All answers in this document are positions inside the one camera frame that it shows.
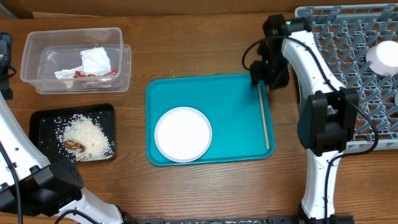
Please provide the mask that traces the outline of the white round plate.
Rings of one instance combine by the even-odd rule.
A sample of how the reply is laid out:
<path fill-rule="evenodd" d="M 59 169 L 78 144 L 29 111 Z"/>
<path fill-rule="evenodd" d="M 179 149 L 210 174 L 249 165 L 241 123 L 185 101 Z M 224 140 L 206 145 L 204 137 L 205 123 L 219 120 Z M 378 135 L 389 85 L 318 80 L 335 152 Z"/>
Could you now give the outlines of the white round plate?
<path fill-rule="evenodd" d="M 168 160 L 188 163 L 209 149 L 213 131 L 208 118 L 199 110 L 180 106 L 164 113 L 154 130 L 154 141 Z"/>

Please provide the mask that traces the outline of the pink bowl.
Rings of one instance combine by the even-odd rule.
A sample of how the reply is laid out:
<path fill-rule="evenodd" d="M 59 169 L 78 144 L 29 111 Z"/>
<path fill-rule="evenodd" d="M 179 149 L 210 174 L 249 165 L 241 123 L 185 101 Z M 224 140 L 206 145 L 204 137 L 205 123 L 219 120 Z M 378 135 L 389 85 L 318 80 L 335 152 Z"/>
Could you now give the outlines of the pink bowl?
<path fill-rule="evenodd" d="M 370 48 L 366 53 L 366 61 L 371 63 L 370 69 L 378 75 L 396 75 L 397 46 L 397 42 L 386 40 Z"/>

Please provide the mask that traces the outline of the white napkin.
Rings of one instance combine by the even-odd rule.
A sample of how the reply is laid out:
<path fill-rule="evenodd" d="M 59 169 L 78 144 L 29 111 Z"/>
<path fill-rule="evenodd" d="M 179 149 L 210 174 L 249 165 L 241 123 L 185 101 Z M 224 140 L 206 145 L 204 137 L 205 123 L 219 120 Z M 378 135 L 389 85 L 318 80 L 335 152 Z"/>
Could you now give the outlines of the white napkin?
<path fill-rule="evenodd" d="M 83 71 L 89 75 L 104 76 L 111 72 L 111 62 L 103 47 L 80 52 Z"/>

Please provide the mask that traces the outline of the red snack wrapper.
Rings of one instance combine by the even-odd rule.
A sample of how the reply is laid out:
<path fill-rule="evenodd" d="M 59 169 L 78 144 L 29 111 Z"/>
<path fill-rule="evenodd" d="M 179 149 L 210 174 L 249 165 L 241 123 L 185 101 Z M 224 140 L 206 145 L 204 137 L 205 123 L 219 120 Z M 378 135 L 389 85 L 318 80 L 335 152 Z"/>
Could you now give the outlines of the red snack wrapper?
<path fill-rule="evenodd" d="M 94 75 L 94 74 L 85 73 L 83 71 L 77 70 L 74 73 L 74 78 L 110 77 L 110 76 L 114 76 L 115 74 L 116 74 L 116 72 L 114 70 L 112 70 L 104 75 Z"/>

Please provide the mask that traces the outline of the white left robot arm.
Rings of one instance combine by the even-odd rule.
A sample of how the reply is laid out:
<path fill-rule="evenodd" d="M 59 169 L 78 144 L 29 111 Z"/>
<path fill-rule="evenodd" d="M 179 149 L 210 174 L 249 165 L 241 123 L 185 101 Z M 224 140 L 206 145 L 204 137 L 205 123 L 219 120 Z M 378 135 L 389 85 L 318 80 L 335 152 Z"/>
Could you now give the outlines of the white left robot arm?
<path fill-rule="evenodd" d="M 12 69 L 12 36 L 1 33 L 1 211 L 24 216 L 56 215 L 78 223 L 135 223 L 127 212 L 87 190 L 69 159 L 46 157 L 30 141 L 6 101 Z"/>

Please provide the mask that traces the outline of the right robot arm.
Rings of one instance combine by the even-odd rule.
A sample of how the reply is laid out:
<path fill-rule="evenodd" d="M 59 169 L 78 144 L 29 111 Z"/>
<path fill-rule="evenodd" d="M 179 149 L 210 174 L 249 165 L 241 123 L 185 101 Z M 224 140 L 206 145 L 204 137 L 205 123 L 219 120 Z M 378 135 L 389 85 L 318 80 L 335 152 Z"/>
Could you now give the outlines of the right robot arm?
<path fill-rule="evenodd" d="M 353 223 L 352 216 L 335 214 L 333 197 L 339 156 L 354 134 L 358 92 L 332 74 L 305 18 L 287 20 L 276 14 L 262 29 L 265 38 L 255 43 L 261 59 L 247 68 L 252 85 L 285 87 L 292 67 L 300 95 L 297 134 L 307 155 L 307 178 L 299 215 L 286 221 Z"/>

